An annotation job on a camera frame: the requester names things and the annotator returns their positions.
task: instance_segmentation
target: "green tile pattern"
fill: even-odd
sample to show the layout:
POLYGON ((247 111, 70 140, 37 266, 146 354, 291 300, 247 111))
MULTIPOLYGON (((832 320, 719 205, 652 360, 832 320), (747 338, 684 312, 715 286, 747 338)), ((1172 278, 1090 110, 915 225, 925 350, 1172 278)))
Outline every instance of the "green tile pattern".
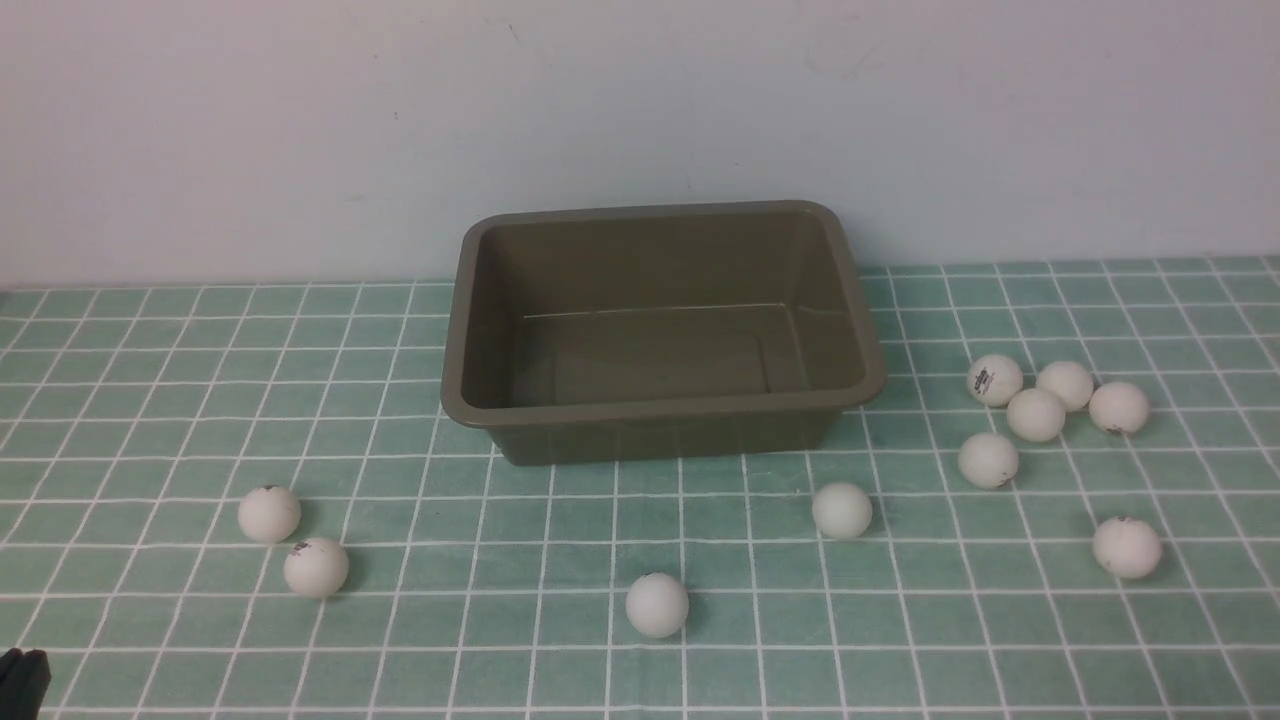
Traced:
POLYGON ((813 452, 512 468, 439 411, 448 283, 0 293, 0 646, 51 717, 1280 717, 1280 261, 878 268, 884 393, 813 452), (1073 416, 988 493, 972 357, 1074 357, 1152 397, 1073 416), (815 487, 878 515, 823 542, 815 487), (244 542, 265 483, 349 548, 288 593, 244 542), (1117 583, 1129 512, 1166 559, 1117 583), (677 637, 627 624, 680 575, 677 637))

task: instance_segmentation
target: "rectangular plastic bin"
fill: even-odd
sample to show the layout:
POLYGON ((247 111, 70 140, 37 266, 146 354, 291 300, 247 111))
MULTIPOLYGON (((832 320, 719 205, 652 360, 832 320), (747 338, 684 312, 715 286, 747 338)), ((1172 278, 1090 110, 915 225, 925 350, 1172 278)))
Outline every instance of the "rectangular plastic bin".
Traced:
POLYGON ((442 401, 540 465, 812 448, 884 380, 827 208, 620 208, 471 228, 442 401))

